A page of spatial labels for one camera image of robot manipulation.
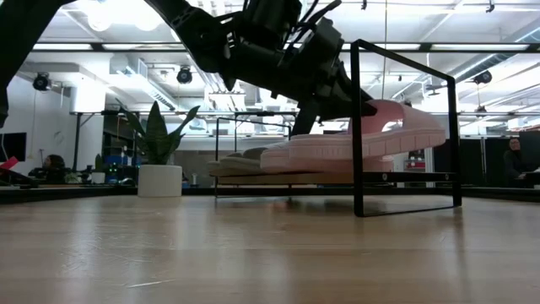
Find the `wooden floor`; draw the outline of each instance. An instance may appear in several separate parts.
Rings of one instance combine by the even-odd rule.
[[[369,219],[343,198],[0,205],[2,304],[539,302],[535,204]]]

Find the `snake plant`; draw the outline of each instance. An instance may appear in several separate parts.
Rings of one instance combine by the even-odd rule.
[[[138,118],[130,111],[121,108],[120,112],[127,117],[129,126],[137,133],[137,146],[148,156],[149,165],[167,165],[170,155],[176,151],[185,134],[182,129],[197,115],[199,106],[192,108],[186,115],[184,122],[171,134],[167,132],[165,120],[159,112],[158,102],[152,105],[148,115],[146,130]]]

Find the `potted plant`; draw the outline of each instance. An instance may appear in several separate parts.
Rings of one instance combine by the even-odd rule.
[[[137,146],[147,155],[148,164],[142,165],[138,174],[138,196],[144,198],[170,198],[182,195],[182,167],[167,165],[185,134],[182,129],[197,115],[199,106],[192,108],[184,122],[168,134],[165,120],[159,112],[158,102],[152,105],[144,130],[138,118],[122,108],[129,126],[136,132]]]
[[[101,155],[95,156],[94,171],[92,172],[92,183],[105,183],[105,172],[103,171],[103,159]]]

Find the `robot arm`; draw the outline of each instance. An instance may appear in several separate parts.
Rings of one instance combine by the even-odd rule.
[[[4,1],[0,7],[0,26],[1,31],[7,31],[7,34],[4,32],[2,38],[7,38],[4,41],[10,41],[10,38],[19,40],[15,41],[14,45],[19,47],[9,54],[10,58],[4,58],[12,65],[0,74],[4,88],[31,52],[54,13],[63,4],[72,1]],[[294,124],[293,135],[308,133],[317,116],[322,121],[350,116],[352,89],[343,62],[339,60],[343,39],[333,28],[332,21],[323,18],[325,12],[341,4],[340,0],[313,14],[307,22],[305,20],[309,16],[299,22],[299,0],[251,0],[243,11],[218,17],[194,8],[185,0],[145,1],[176,32],[198,67],[208,73],[219,73],[229,90],[232,90],[237,79],[241,79],[271,90],[273,96],[284,95],[297,100],[300,113]],[[27,6],[23,8],[18,3],[26,3]],[[35,19],[28,18],[29,11]],[[25,22],[27,26],[14,26],[15,22]],[[17,35],[12,28],[30,28],[32,35]],[[294,40],[298,42],[308,30],[311,33],[302,47],[295,48],[291,43],[285,49],[292,34],[299,32]],[[371,100],[364,91],[361,96],[362,101]],[[375,108],[364,102],[362,107],[364,115],[374,115],[376,112]],[[0,94],[0,128],[7,112],[8,100],[4,90],[3,95]]]

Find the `white plant pot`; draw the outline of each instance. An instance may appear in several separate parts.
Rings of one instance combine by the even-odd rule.
[[[92,182],[93,183],[105,183],[105,173],[103,172],[92,172]]]
[[[182,167],[144,165],[138,173],[141,198],[178,198],[182,196]]]

